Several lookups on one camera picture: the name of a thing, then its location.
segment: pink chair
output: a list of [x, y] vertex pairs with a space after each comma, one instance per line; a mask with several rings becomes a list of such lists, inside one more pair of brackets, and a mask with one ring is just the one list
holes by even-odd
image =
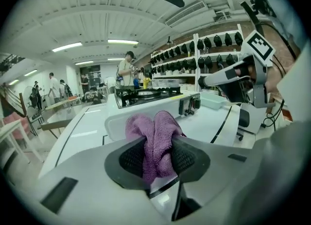
[[[30, 129], [29, 129], [29, 123], [28, 123], [28, 120], [26, 117], [23, 118], [23, 117], [19, 116], [16, 112], [13, 112], [11, 115], [3, 118], [4, 124], [8, 124], [8, 123], [11, 123], [11, 122], [17, 121], [17, 120], [21, 120], [21, 125], [23, 126], [26, 134], [28, 135], [30, 133]], [[13, 131], [12, 134], [13, 134], [15, 139], [23, 139], [23, 136], [18, 129]]]

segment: purple towel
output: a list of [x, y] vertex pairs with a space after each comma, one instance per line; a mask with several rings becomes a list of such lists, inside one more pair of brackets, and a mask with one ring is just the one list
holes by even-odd
[[130, 117], [126, 122], [125, 135], [128, 140], [145, 136], [145, 158], [143, 161], [143, 179], [151, 184], [156, 177], [174, 174], [169, 149], [172, 147], [172, 136], [183, 135], [183, 132], [170, 113], [160, 111], [154, 121], [143, 114]]

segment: brick wall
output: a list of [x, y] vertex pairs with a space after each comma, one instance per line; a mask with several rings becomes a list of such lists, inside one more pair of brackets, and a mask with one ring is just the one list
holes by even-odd
[[[209, 35], [209, 34], [215, 34], [215, 33], [220, 33], [220, 32], [226, 32], [230, 30], [237, 30], [237, 24], [241, 25], [241, 29], [243, 32], [244, 38], [246, 38], [253, 30], [254, 26], [250, 21], [241, 21], [241, 22], [230, 22], [230, 23], [224, 23], [224, 24], [217, 24], [214, 26], [210, 26], [198, 31], [194, 31], [190, 34], [183, 35], [177, 39], [174, 40], [176, 44], [183, 43], [185, 41], [191, 40], [193, 38], [193, 34], [198, 33], [199, 37]], [[281, 40], [281, 38], [278, 36], [278, 34], [270, 27], [268, 26], [263, 26], [264, 34], [265, 37], [268, 39], [268, 41], [272, 44], [272, 46], [275, 47], [276, 49], [276, 57], [279, 59], [279, 61], [282, 63], [284, 67], [287, 67], [291, 64], [294, 63], [293, 58], [291, 54], [289, 53], [287, 47]], [[159, 47], [157, 50], [166, 50], [168, 49], [168, 45], [163, 45]], [[215, 47], [209, 50], [210, 53], [215, 53], [215, 52], [227, 52], [227, 51], [233, 51], [234, 49], [237, 49], [238, 51], [241, 50], [239, 46], [222, 46], [222, 47]], [[150, 61], [150, 55], [145, 56], [144, 58], [140, 59], [137, 63], [137, 67], [143, 67], [147, 65]], [[215, 65], [212, 69], [212, 72], [217, 70], [217, 66]], [[279, 98], [281, 97], [278, 93], [273, 93], [273, 96], [278, 96]]]

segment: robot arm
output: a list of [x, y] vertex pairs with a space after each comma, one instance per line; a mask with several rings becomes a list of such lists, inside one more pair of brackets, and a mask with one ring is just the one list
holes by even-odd
[[[200, 78], [199, 84], [219, 87], [231, 102], [251, 103], [256, 108], [272, 107], [274, 104], [268, 103], [265, 82], [268, 62], [274, 52], [272, 45], [259, 32], [253, 31], [242, 44], [239, 62]], [[250, 65], [255, 69], [256, 79], [249, 76]]]

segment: white shelving unit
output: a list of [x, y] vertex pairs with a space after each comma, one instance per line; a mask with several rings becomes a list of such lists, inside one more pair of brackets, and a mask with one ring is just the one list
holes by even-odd
[[[231, 30], [231, 31], [226, 31], [226, 32], [222, 32], [222, 33], [214, 33], [214, 34], [210, 34], [210, 35], [206, 35], [206, 36], [202, 36], [202, 37], [199, 37], [199, 35], [196, 34], [196, 36], [197, 36], [197, 41], [200, 39], [200, 40], [202, 40], [202, 42], [204, 42], [204, 39], [205, 39], [206, 37], [208, 37], [208, 38], [210, 39], [211, 43], [212, 43], [212, 47], [215, 47], [216, 45], [215, 45], [215, 43], [214, 43], [214, 37], [215, 37], [216, 35], [218, 35], [218, 36], [221, 38], [221, 40], [222, 40], [223, 46], [226, 46], [226, 45], [225, 45], [225, 34], [228, 33], [228, 34], [230, 35], [230, 37], [231, 37], [232, 45], [236, 45], [235, 38], [234, 38], [236, 32], [239, 32], [239, 33], [241, 34], [243, 40], [244, 40], [244, 37], [243, 37], [243, 33], [242, 33], [242, 29], [241, 29], [240, 24], [238, 24], [237, 26], [238, 26], [238, 29], [237, 29], [237, 30]], [[216, 62], [216, 59], [217, 59], [218, 55], [220, 55], [220, 56], [223, 58], [223, 60], [225, 61], [226, 57], [227, 57], [229, 54], [231, 54], [231, 55], [236, 55], [236, 56], [239, 58], [240, 55], [241, 55], [241, 52], [235, 52], [235, 51], [233, 51], [233, 52], [217, 52], [217, 53], [201, 54], [201, 52], [197, 49], [197, 53], [196, 53], [196, 55], [198, 56], [198, 58], [200, 58], [200, 57], [205, 58], [205, 57], [210, 56], [210, 57], [211, 57], [211, 60], [212, 60], [213, 62]], [[198, 68], [198, 70], [197, 70], [197, 79], [196, 79], [196, 81], [197, 81], [201, 76], [209, 76], [209, 75], [210, 75], [209, 73], [201, 73], [200, 69]], [[196, 88], [196, 91], [198, 91], [198, 92], [201, 91], [201, 87], [200, 87], [198, 84], [196, 85], [196, 87], [197, 87], [197, 88]]]
[[161, 76], [154, 76], [154, 79], [158, 78], [178, 78], [178, 77], [195, 77], [196, 74], [179, 74], [179, 75], [161, 75]]
[[[241, 29], [240, 24], [238, 24], [238, 27], [237, 27], [236, 30], [232, 30], [232, 31], [226, 31], [226, 32], [221, 32], [221, 33], [210, 34], [210, 35], [206, 35], [206, 36], [203, 36], [203, 37], [199, 37], [198, 34], [193, 34], [193, 39], [191, 39], [191, 40], [189, 40], [189, 41], [186, 41], [186, 42], [184, 42], [184, 43], [175, 45], [175, 46], [173, 46], [173, 47], [171, 47], [171, 48], [169, 48], [169, 49], [166, 49], [166, 50], [164, 50], [164, 51], [161, 52], [161, 53], [164, 53], [164, 52], [166, 52], [166, 51], [169, 52], [171, 49], [173, 49], [173, 51], [174, 51], [175, 48], [176, 48], [177, 46], [179, 46], [179, 48], [181, 49], [181, 46], [182, 46], [183, 44], [186, 44], [186, 45], [187, 45], [187, 49], [188, 49], [188, 51], [189, 51], [189, 44], [193, 41], [193, 42], [194, 42], [194, 46], [195, 46], [195, 53], [194, 53], [193, 56], [188, 57], [188, 55], [184, 54], [184, 55], [186, 56], [185, 58], [180, 58], [180, 59], [172, 60], [172, 61], [169, 61], [169, 62], [166, 62], [166, 61], [162, 61], [162, 60], [161, 60], [160, 62], [157, 62], [154, 66], [152, 65], [152, 68], [157, 68], [157, 67], [159, 67], [159, 66], [166, 65], [166, 64], [170, 64], [170, 63], [175, 63], [175, 62], [178, 62], [178, 61], [180, 62], [180, 61], [184, 61], [184, 60], [192, 60], [193, 58], [195, 59], [195, 62], [196, 62], [197, 67], [198, 67], [198, 59], [199, 59], [200, 57], [205, 58], [205, 57], [208, 57], [208, 56], [211, 57], [212, 61], [216, 61], [216, 58], [218, 57], [218, 55], [220, 55], [220, 56], [223, 58], [223, 60], [225, 60], [226, 57], [227, 57], [229, 54], [231, 54], [231, 55], [236, 55], [236, 56], [239, 58], [239, 57], [240, 57], [240, 52], [235, 52], [235, 51], [233, 51], [233, 52], [218, 52], [218, 53], [201, 54], [201, 52], [197, 49], [197, 42], [198, 42], [198, 40], [200, 39], [200, 40], [202, 40], [202, 42], [204, 42], [204, 39], [205, 39], [206, 37], [208, 37], [208, 38], [210, 39], [210, 41], [211, 41], [211, 43], [212, 43], [212, 47], [215, 47], [216, 45], [215, 45], [215, 43], [214, 43], [214, 37], [215, 37], [216, 35], [218, 35], [218, 36], [221, 38], [222, 43], [223, 43], [223, 46], [225, 46], [225, 34], [226, 34], [226, 33], [228, 33], [228, 34], [230, 35], [230, 37], [231, 37], [231, 39], [232, 39], [232, 45], [236, 45], [236, 43], [235, 43], [235, 38], [234, 38], [236, 32], [240, 32], [240, 34], [242, 35], [242, 38], [243, 38], [243, 40], [244, 40], [244, 37], [243, 37], [243, 34], [242, 34], [242, 29]], [[201, 71], [200, 71], [200, 69], [199, 69], [199, 67], [198, 67], [198, 68], [196, 69], [196, 71], [195, 71], [195, 74], [161, 75], [161, 76], [155, 76], [155, 75], [153, 75], [153, 79], [161, 79], [161, 78], [165, 78], [165, 79], [176, 79], [176, 78], [183, 78], [183, 77], [194, 77], [194, 78], [195, 78], [195, 90], [196, 90], [196, 91], [201, 91], [201, 88], [200, 88], [200, 86], [198, 85], [198, 79], [199, 79], [201, 76], [208, 76], [208, 75], [210, 75], [210, 74], [208, 74], [208, 73], [202, 73], [202, 74], [201, 74]]]
[[202, 54], [199, 56], [200, 57], [208, 57], [210, 56], [210, 58], [212, 59], [213, 62], [216, 62], [216, 59], [218, 57], [218, 55], [220, 55], [223, 59], [225, 59], [229, 54], [231, 55], [236, 55], [239, 57], [240, 52], [218, 52], [218, 53], [210, 53], [210, 54]]
[[176, 60], [173, 60], [173, 61], [170, 61], [170, 62], [165, 62], [165, 63], [161, 63], [161, 64], [156, 64], [154, 66], [151, 66], [152, 68], [157, 68], [159, 66], [162, 66], [162, 65], [166, 65], [166, 64], [171, 64], [171, 63], [176, 63], [176, 62], [180, 62], [180, 61], [184, 61], [184, 60], [192, 60], [194, 58], [194, 56], [189, 56], [189, 57], [185, 57], [185, 58], [181, 58], [181, 59], [176, 59]]

